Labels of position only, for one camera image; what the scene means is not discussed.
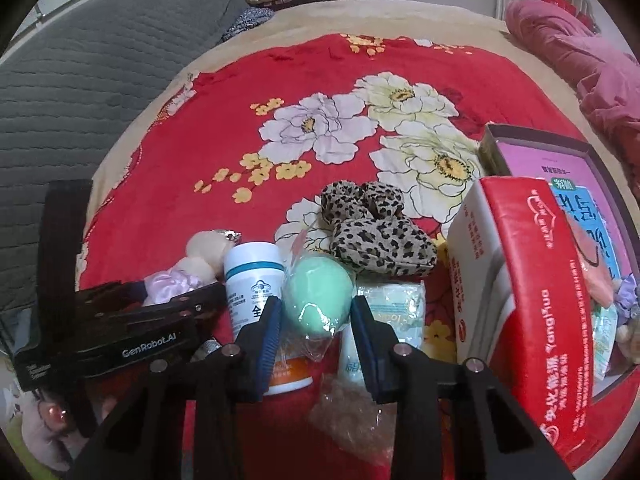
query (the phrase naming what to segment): leopard print fabric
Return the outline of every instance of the leopard print fabric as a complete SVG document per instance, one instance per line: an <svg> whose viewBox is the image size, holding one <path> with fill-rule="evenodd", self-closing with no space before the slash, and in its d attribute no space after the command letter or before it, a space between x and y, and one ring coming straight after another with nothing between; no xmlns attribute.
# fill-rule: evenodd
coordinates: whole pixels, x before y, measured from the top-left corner
<svg viewBox="0 0 640 480"><path fill-rule="evenodd" d="M329 184L321 194L322 218L332 226L331 253L354 270L416 276L436 264L429 236L402 214L402 192L380 182Z"/></svg>

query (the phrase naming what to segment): black device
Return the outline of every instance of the black device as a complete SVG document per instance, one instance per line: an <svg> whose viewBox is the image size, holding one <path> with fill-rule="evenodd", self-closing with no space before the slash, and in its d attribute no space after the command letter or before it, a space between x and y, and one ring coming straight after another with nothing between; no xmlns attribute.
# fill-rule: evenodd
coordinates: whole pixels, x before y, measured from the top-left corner
<svg viewBox="0 0 640 480"><path fill-rule="evenodd" d="M144 282L76 292L76 255L91 188L91 180L50 183L40 225L36 303L22 314L12 340L5 340L6 330L3 335L21 389L60 399L87 437L97 420L86 380L140 362L188 360L226 306L221 283L145 307Z"/></svg>
<svg viewBox="0 0 640 480"><path fill-rule="evenodd" d="M239 480L236 402L257 402L268 387L280 301L234 344L197 364L148 376L114 409L72 466L69 480L177 480L185 402L196 400L193 480ZM439 402L452 407L456 480L572 480L562 459L489 368L427 357L375 321L366 298L351 304L351 326L367 390L379 404L398 403L392 480L442 477Z"/></svg>

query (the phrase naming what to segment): cardboard box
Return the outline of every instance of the cardboard box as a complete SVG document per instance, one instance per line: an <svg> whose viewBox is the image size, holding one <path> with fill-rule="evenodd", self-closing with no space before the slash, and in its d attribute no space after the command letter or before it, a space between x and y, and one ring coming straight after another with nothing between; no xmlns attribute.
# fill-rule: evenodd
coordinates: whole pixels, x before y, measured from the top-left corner
<svg viewBox="0 0 640 480"><path fill-rule="evenodd" d="M548 183L480 179L447 242L459 362L488 362L566 456L583 440L591 400L590 303Z"/></svg>

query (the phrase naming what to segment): green makeup sponge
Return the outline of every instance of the green makeup sponge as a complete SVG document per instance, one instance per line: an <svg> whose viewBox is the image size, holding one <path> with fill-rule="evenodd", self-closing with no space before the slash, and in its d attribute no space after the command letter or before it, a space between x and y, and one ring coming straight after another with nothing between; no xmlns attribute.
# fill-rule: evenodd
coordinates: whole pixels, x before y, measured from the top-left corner
<svg viewBox="0 0 640 480"><path fill-rule="evenodd" d="M282 295L285 316L300 334L331 337L349 317L353 282L341 264L314 254L295 264Z"/></svg>

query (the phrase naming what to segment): pink blanket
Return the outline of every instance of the pink blanket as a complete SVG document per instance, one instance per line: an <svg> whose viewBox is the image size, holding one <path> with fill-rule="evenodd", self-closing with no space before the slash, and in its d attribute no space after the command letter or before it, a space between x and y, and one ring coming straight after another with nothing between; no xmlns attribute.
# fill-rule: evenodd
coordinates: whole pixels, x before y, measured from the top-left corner
<svg viewBox="0 0 640 480"><path fill-rule="evenodd" d="M536 56L577 89L580 110L629 165L640 200L640 65L594 35L564 9L539 0L515 0L507 27Z"/></svg>

